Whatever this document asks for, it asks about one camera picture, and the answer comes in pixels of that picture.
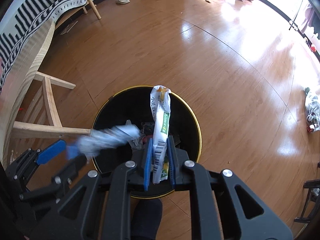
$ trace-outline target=plastic bag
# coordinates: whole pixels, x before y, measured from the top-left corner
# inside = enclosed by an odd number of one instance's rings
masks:
[[[98,156],[102,149],[117,148],[129,140],[135,141],[139,136],[139,129],[132,124],[114,126],[101,131],[92,130],[91,136],[80,136],[75,144],[67,146],[67,157],[72,159],[84,154],[89,160],[93,156]]]
[[[308,132],[315,132],[320,130],[320,102],[319,98],[310,88],[305,88],[306,94],[306,116],[308,123]]]

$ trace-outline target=gold rim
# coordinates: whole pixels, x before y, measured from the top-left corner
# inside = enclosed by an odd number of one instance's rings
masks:
[[[151,88],[152,88],[153,86],[150,86],[150,85],[138,85],[138,86],[128,87],[128,88],[126,88],[126,89],[123,89],[123,90],[115,93],[115,94],[114,94],[112,97],[110,97],[110,98],[114,98],[116,95],[118,95],[118,94],[120,94],[120,93],[122,93],[122,92],[124,92],[124,91],[127,91],[127,90],[129,90],[129,89],[132,89],[132,88],[140,88],[140,87],[151,87]],[[198,135],[199,135],[199,150],[198,150],[198,157],[197,157],[196,162],[199,162],[200,155],[201,155],[201,148],[202,148],[202,137],[201,137],[201,130],[200,130],[199,122],[198,122],[198,120],[197,120],[197,118],[196,118],[195,113],[192,111],[191,107],[190,107],[180,96],[178,96],[177,94],[175,94],[175,93],[173,93],[173,92],[171,92],[171,94],[174,95],[177,99],[179,99],[179,100],[187,107],[187,109],[190,111],[190,113],[191,113],[191,115],[192,115],[192,117],[193,117],[193,120],[196,122],[196,126],[197,126],[197,129],[198,129]],[[97,115],[96,115],[96,117],[95,117],[95,119],[94,119],[94,121],[93,121],[93,124],[92,124],[92,127],[91,127],[91,131],[92,131],[92,129],[93,129],[93,126],[94,126],[94,124],[95,124],[95,122],[96,122],[96,120],[97,120],[97,117],[98,117],[101,109],[102,109],[102,108],[106,105],[106,103],[108,103],[108,102],[109,102],[109,99],[103,104],[103,106],[102,106],[102,107],[100,108],[100,110],[98,111],[98,113],[97,113]],[[94,165],[94,167],[96,168],[96,170],[101,173],[98,165],[96,165],[96,160],[95,160],[95,158],[92,157],[92,161],[93,161],[93,165]],[[171,194],[171,193],[173,193],[173,192],[174,192],[174,190],[172,190],[172,191],[170,191],[170,192],[167,192],[167,193],[165,193],[165,194],[163,194],[163,195],[157,196],[157,197],[136,197],[136,196],[131,196],[131,197],[132,197],[132,198],[138,198],[138,199],[155,199],[155,198],[165,197],[165,196],[167,196],[167,195],[169,195],[169,194]]]

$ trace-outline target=snack wrapper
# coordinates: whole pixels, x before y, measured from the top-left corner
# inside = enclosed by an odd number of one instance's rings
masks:
[[[169,93],[171,93],[170,89],[164,86],[155,86],[150,93],[150,108],[155,121],[152,144],[154,184],[168,179],[169,162],[165,153],[167,151],[170,119]]]

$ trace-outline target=blue gripper pad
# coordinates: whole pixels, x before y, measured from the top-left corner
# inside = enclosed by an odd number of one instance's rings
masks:
[[[145,191],[148,190],[149,183],[150,183],[151,160],[152,160],[152,138],[149,139],[146,164],[144,167],[144,174],[143,174],[143,187]]]
[[[167,138],[168,143],[168,156],[169,156],[169,175],[170,175],[170,184],[173,188],[176,186],[176,178],[175,178],[175,166],[173,162],[173,152],[172,152],[172,143],[170,137]]]
[[[59,153],[66,149],[66,142],[64,140],[58,140],[46,149],[44,149],[39,155],[36,163],[38,165],[46,164],[48,161],[53,159]]]

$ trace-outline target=slipper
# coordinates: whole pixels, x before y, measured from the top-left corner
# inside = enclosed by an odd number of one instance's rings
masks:
[[[118,4],[126,4],[128,2],[130,2],[130,0],[116,0],[116,3]]]

